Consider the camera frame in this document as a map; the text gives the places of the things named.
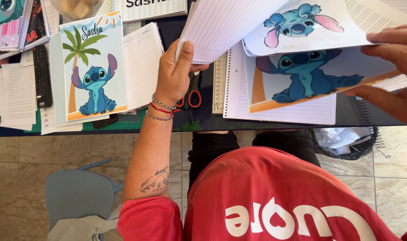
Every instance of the silver chain bracelet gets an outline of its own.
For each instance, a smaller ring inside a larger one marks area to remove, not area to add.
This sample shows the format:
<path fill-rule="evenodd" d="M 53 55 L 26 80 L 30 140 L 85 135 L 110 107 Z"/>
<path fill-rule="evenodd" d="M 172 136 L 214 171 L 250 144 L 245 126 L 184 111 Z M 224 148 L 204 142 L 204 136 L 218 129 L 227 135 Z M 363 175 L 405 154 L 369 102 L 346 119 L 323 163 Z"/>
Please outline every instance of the silver chain bracelet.
<path fill-rule="evenodd" d="M 151 98 L 153 99 L 154 102 L 158 103 L 159 105 L 161 105 L 162 107 L 164 107 L 164 108 L 166 108 L 166 109 L 168 109 L 168 110 L 175 110 L 175 109 L 176 109 L 176 106 L 174 106 L 174 107 L 169 107 L 169 106 L 166 106 L 166 105 L 160 103 L 158 100 L 156 100 L 156 99 L 154 98 L 154 94 L 155 94 L 155 93 L 153 93 L 153 95 L 151 96 Z"/>
<path fill-rule="evenodd" d="M 155 117 L 155 116 L 150 115 L 150 113 L 149 113 L 148 111 L 146 111 L 146 115 L 147 115 L 148 117 L 153 118 L 153 119 L 158 120 L 158 121 L 169 121 L 169 120 L 171 120 L 171 119 L 174 117 L 174 115 L 172 115 L 172 116 L 169 117 L 169 118 L 159 118 L 159 117 Z"/>

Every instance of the stitch cartoon character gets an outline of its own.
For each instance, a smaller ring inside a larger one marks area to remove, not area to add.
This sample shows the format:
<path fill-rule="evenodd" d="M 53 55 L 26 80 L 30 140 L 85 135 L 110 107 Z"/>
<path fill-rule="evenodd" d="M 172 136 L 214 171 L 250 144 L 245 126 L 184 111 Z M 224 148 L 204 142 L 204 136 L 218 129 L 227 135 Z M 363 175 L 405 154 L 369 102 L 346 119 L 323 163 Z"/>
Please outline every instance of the stitch cartoon character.
<path fill-rule="evenodd" d="M 0 0 L 0 25 L 19 19 L 25 0 Z"/>
<path fill-rule="evenodd" d="M 364 76 L 331 76 L 324 74 L 321 66 L 336 58 L 342 50 L 313 51 L 283 55 L 274 65 L 268 56 L 257 57 L 257 67 L 268 74 L 291 75 L 289 88 L 273 96 L 278 103 L 291 103 L 304 98 L 330 94 L 337 88 L 354 86 Z"/>
<path fill-rule="evenodd" d="M 90 67 L 89 71 L 84 75 L 83 82 L 80 80 L 78 74 L 78 66 L 74 68 L 71 76 L 72 84 L 79 89 L 85 89 L 89 91 L 89 100 L 86 104 L 80 107 L 82 115 L 90 115 L 101 113 L 104 114 L 107 111 L 113 111 L 116 103 L 114 100 L 110 100 L 105 94 L 102 88 L 107 81 L 115 74 L 117 69 L 117 60 L 112 54 L 108 54 L 108 71 L 105 71 L 102 67 Z"/>
<path fill-rule="evenodd" d="M 264 39 L 266 46 L 275 48 L 278 46 L 279 33 L 288 37 L 306 37 L 313 32 L 315 24 L 322 25 L 328 30 L 343 33 L 343 27 L 338 22 L 325 15 L 316 15 L 321 12 L 318 5 L 302 4 L 283 14 L 274 13 L 264 22 L 265 27 L 273 27 Z"/>

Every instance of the tv remote control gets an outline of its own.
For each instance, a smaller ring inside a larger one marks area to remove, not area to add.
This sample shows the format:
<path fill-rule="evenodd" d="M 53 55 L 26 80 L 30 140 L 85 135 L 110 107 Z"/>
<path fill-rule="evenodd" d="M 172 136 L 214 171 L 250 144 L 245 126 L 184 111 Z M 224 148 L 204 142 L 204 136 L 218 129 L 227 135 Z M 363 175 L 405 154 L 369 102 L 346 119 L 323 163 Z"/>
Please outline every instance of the tv remote control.
<path fill-rule="evenodd" d="M 34 55 L 37 107 L 49 107 L 52 105 L 52 90 L 50 89 L 46 47 L 44 45 L 35 46 L 32 49 L 32 54 Z"/>

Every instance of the wooden ruler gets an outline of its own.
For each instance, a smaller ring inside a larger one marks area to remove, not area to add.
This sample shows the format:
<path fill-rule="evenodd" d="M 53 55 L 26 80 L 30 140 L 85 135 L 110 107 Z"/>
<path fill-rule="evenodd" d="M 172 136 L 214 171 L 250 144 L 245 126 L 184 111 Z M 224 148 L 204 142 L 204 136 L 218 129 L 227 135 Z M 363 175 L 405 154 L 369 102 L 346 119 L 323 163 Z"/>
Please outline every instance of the wooden ruler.
<path fill-rule="evenodd" d="M 226 84 L 227 65 L 228 52 L 225 52 L 214 62 L 214 85 L 212 92 L 213 114 L 223 114 L 224 88 Z"/>

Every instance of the scissors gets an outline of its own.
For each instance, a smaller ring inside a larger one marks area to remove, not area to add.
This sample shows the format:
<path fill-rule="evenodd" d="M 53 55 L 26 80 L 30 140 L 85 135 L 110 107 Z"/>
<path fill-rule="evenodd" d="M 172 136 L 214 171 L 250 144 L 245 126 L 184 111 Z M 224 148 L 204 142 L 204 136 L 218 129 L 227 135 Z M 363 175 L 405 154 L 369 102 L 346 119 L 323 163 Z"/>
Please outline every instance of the scissors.
<path fill-rule="evenodd" d="M 202 96 L 201 96 L 201 92 L 199 91 L 199 85 L 198 85 L 200 76 L 201 76 L 200 71 L 189 74 L 189 78 L 190 78 L 189 90 L 187 90 L 187 93 L 181 99 L 180 104 L 178 104 L 178 103 L 175 104 L 176 107 L 182 108 L 185 106 L 185 111 L 187 111 L 189 106 L 192 108 L 198 108 L 201 106 Z M 191 103 L 191 98 L 193 95 L 196 95 L 199 99 L 199 102 L 196 105 L 193 105 Z"/>

